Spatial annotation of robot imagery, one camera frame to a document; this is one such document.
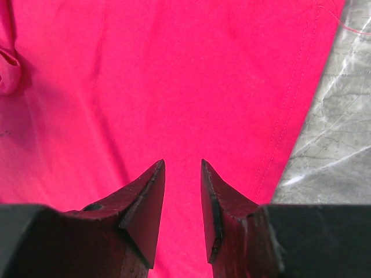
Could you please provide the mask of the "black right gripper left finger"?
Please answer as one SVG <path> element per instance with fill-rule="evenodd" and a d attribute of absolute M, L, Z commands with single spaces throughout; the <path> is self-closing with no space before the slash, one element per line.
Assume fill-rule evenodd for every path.
<path fill-rule="evenodd" d="M 83 210 L 1 206 L 2 277 L 147 277 L 154 267 L 165 189 L 159 160 Z"/>

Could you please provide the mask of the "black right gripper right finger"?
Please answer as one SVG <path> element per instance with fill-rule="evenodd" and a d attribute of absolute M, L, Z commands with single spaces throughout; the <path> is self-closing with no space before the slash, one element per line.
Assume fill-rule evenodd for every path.
<path fill-rule="evenodd" d="M 201 200 L 214 277 L 370 276 L 368 205 L 259 205 L 205 160 Z"/>

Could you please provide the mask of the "red t shirt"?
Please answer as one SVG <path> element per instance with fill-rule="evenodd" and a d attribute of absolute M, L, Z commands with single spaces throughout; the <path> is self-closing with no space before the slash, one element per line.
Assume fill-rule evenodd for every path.
<path fill-rule="evenodd" d="M 211 277 L 201 160 L 271 201 L 343 1 L 2 1 L 1 202 L 79 210 L 166 166 L 151 277 Z"/>

